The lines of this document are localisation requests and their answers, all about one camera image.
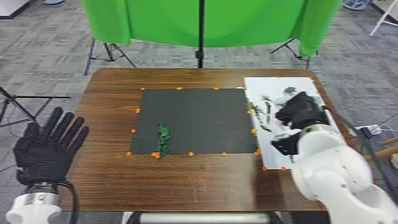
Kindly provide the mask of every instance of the light stand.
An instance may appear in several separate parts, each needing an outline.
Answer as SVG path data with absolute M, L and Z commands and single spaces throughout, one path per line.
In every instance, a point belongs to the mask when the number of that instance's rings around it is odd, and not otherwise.
M 274 53 L 283 49 L 283 47 L 287 47 L 288 50 L 292 51 L 292 54 L 294 54 L 295 58 L 297 58 L 301 61 L 306 61 L 306 69 L 310 69 L 311 57 L 306 58 L 306 57 L 303 57 L 301 55 L 297 55 L 297 53 L 295 53 L 295 51 L 294 51 L 294 49 L 292 49 L 292 47 L 290 47 L 290 43 L 292 43 L 294 40 L 295 40 L 295 38 L 292 38 L 292 39 L 285 42 L 285 44 L 278 47 L 278 49 L 272 50 L 271 54 L 274 54 Z
M 198 68 L 203 68 L 203 59 L 205 59 L 205 1 L 199 0 L 199 49 L 196 51 L 196 58 L 198 58 Z
M 132 64 L 132 66 L 137 68 L 135 64 L 134 64 L 134 61 L 125 53 L 125 51 L 121 50 L 121 47 L 118 44 L 109 44 L 109 43 L 104 43 L 104 47 L 105 47 L 105 54 L 109 56 L 107 59 L 100 58 L 100 57 L 95 57 L 93 54 L 95 54 L 95 48 L 96 48 L 96 39 L 93 39 L 93 42 L 91 42 L 91 51 L 89 51 L 89 60 L 88 60 L 88 65 L 86 65 L 86 72 L 84 72 L 84 75 L 88 76 L 89 75 L 89 69 L 91 69 L 91 61 L 93 60 L 102 60 L 102 61 L 107 61 L 107 62 L 116 62 L 120 58 L 127 58 L 128 60 L 128 63 Z M 121 56 L 120 57 L 114 57 L 114 50 L 120 51 L 121 53 Z
M 29 122 L 29 121 L 34 121 L 36 122 L 36 118 L 47 108 L 47 105 L 48 103 L 52 102 L 54 99 L 72 99 L 72 97 L 68 96 L 16 96 L 16 95 L 11 95 L 9 92 L 6 91 L 6 89 L 0 87 L 0 95 L 4 95 L 6 97 L 6 100 L 4 100 L 4 107 L 2 107 L 2 112 L 0 112 L 0 128 L 11 126 L 11 125 L 16 125 L 24 122 Z M 32 114 L 27 110 L 27 108 L 22 106 L 20 102 L 16 101 L 16 99 L 47 99 L 47 102 L 38 110 L 38 112 Z M 24 115 L 27 116 L 25 119 L 22 119 L 20 121 L 15 121 L 8 124 L 2 124 L 2 121 L 4 121 L 4 115 L 6 115 L 6 111 L 8 111 L 8 107 L 9 107 L 9 104 L 15 105 L 15 107 L 20 109 Z

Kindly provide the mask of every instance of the wooden table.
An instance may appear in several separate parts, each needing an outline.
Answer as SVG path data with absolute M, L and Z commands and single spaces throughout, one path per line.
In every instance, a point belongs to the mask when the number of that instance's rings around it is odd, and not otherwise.
M 263 171 L 255 154 L 127 156 L 135 127 L 141 88 L 235 88 L 244 76 L 311 77 L 327 106 L 331 99 L 308 70 L 102 69 L 77 114 L 91 135 L 79 153 L 72 181 L 82 211 L 294 211 L 324 210 L 297 190 L 290 172 Z M 347 129 L 336 119 L 347 141 Z M 70 208 L 72 197 L 63 197 Z

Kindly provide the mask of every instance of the green screen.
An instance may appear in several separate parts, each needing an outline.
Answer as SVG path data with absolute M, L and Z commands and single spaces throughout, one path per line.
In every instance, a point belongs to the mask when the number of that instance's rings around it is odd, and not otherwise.
M 207 0 L 205 46 L 237 47 L 301 40 L 311 56 L 340 0 Z M 199 0 L 84 0 L 96 40 L 132 39 L 198 46 Z

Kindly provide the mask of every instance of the white paper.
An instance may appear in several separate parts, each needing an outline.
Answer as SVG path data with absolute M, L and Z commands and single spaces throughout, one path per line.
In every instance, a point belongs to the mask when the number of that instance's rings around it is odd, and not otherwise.
M 287 91 L 288 87 L 295 88 L 294 93 L 288 93 L 290 92 Z M 256 116 L 256 113 L 253 113 L 251 115 L 256 128 L 258 144 L 262 149 L 263 165 L 267 166 L 269 169 L 281 169 L 281 167 L 290 169 L 294 165 L 290 156 L 285 156 L 281 154 L 271 142 L 278 134 L 288 133 L 292 135 L 301 130 L 292 130 L 290 127 L 281 125 L 281 121 L 276 119 L 276 113 L 283 108 L 279 104 L 285 104 L 285 102 L 292 99 L 295 94 L 301 93 L 303 91 L 306 91 L 308 95 L 315 97 L 320 105 L 326 105 L 326 102 L 319 94 L 313 80 L 311 78 L 306 77 L 287 77 L 287 78 L 249 77 L 246 78 L 246 88 L 247 88 L 246 95 L 249 98 L 249 102 L 258 106 L 260 110 L 263 111 L 260 118 Z M 329 112 L 327 117 L 331 125 L 338 130 L 336 122 L 333 120 Z

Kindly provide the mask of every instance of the black glove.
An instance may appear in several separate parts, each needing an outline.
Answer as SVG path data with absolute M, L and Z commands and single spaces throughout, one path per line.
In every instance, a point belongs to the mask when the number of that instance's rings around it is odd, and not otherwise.
M 290 99 L 276 118 L 283 121 L 283 125 L 292 122 L 292 129 L 304 129 L 313 124 L 329 124 L 326 111 L 306 92 L 301 92 Z
M 73 122 L 72 112 L 61 120 L 63 113 L 63 108 L 57 107 L 43 128 L 38 123 L 29 124 L 24 137 L 16 142 L 16 165 L 22 167 L 16 178 L 25 185 L 66 181 L 73 157 L 89 135 L 89 127 L 82 128 L 82 117 Z

